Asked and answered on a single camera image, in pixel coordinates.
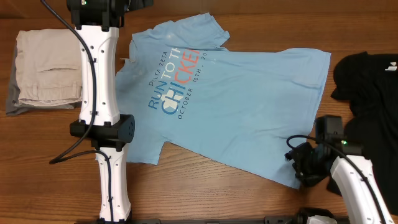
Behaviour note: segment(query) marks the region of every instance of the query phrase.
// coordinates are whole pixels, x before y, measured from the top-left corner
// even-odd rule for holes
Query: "blue t-shirt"
[[[229,52],[220,47],[228,38],[209,14],[132,36],[116,75],[119,109],[136,119],[127,161],[157,164],[168,141],[298,187],[285,140],[310,133],[330,54]]]

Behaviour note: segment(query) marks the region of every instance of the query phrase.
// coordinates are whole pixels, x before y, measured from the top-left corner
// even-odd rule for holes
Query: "white tag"
[[[396,71],[397,67],[396,66],[389,66],[385,71]]]

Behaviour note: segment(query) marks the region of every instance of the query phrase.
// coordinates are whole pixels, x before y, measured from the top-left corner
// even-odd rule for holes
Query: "white star graphic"
[[[157,95],[158,97],[160,97],[161,100],[164,101],[164,105],[163,105],[164,109],[167,109],[169,107],[171,107],[173,109],[177,109],[178,103],[174,100],[170,100],[170,99],[166,98],[166,96],[168,96],[169,98],[173,98],[173,94],[174,94],[174,91],[169,90],[167,92],[167,94],[163,94],[162,97],[160,97],[160,95]],[[182,98],[183,98],[183,96],[180,96],[180,95],[174,96],[174,99],[176,99],[176,100],[181,100]]]

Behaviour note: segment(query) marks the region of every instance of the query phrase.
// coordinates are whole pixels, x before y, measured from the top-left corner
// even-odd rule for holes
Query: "folded beige cloth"
[[[20,31],[16,68],[20,103],[57,106],[81,101],[80,47],[69,30]]]

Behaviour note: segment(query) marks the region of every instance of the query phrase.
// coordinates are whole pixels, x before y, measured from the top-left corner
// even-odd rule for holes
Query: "black cable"
[[[371,184],[369,183],[368,178],[365,177],[365,175],[362,173],[361,169],[359,169],[351,159],[349,159],[344,153],[342,153],[342,152],[341,152],[340,150],[338,150],[337,148],[333,147],[331,144],[325,142],[324,140],[317,139],[317,138],[310,137],[310,136],[301,135],[301,134],[293,135],[293,136],[291,136],[291,137],[289,137],[289,138],[286,139],[286,144],[288,145],[288,147],[290,147],[290,148],[293,149],[293,150],[294,150],[296,147],[293,147],[293,146],[289,143],[289,141],[290,141],[291,139],[293,139],[293,138],[306,138],[306,139],[310,139],[310,140],[315,141],[317,144],[323,144],[324,146],[328,146],[328,147],[329,147],[330,149],[332,149],[335,153],[337,153],[340,157],[342,157],[342,158],[344,158],[345,160],[347,160],[347,162],[357,171],[357,173],[361,176],[361,178],[362,178],[363,181],[365,182],[366,186],[368,187],[368,189],[369,189],[369,191],[370,191],[370,193],[371,193],[371,195],[372,195],[374,204],[376,205],[377,212],[379,213],[379,216],[380,216],[380,219],[381,219],[381,221],[382,221],[382,224],[387,224],[386,219],[385,219],[385,217],[384,217],[384,215],[383,215],[383,212],[382,212],[382,210],[381,210],[381,206],[380,206],[379,200],[377,199],[376,194],[374,193],[373,188],[372,188]]]
[[[78,156],[82,156],[85,154],[91,154],[91,153],[96,153],[96,154],[100,154],[102,156],[104,156],[104,159],[108,165],[108,202],[109,202],[109,208],[111,210],[111,222],[113,222],[113,205],[112,205],[112,190],[111,190],[111,163],[109,161],[110,157],[108,157],[104,152],[101,151],[96,151],[96,150],[92,150],[92,151],[85,151],[85,152],[79,152],[76,153],[74,155],[68,156],[68,157],[64,157],[66,156],[69,152],[71,152],[72,150],[74,150],[88,135],[88,133],[90,132],[91,128],[94,125],[94,120],[95,120],[95,115],[96,115],[96,98],[97,98],[97,84],[96,84],[96,75],[95,75],[95,67],[94,67],[94,60],[93,60],[93,56],[91,55],[90,50],[88,49],[85,41],[83,40],[83,38],[81,38],[81,36],[78,34],[78,32],[76,32],[76,30],[71,27],[61,16],[59,16],[46,2],[45,0],[40,0],[41,3],[59,20],[63,23],[63,25],[65,25],[76,37],[77,39],[80,41],[80,43],[82,44],[82,46],[84,47],[84,50],[87,53],[88,56],[88,60],[90,62],[90,67],[91,67],[91,74],[92,74],[92,78],[93,78],[93,110],[91,112],[91,120],[90,120],[90,124],[88,125],[87,130],[85,131],[85,133],[82,135],[82,137],[77,140],[77,142],[75,142],[72,146],[69,147],[69,149],[67,149],[65,152],[61,153],[59,156],[55,157],[54,159],[52,159],[49,164],[56,164],[59,162],[63,162],[63,161],[67,161],[69,159],[73,159],[75,157]]]

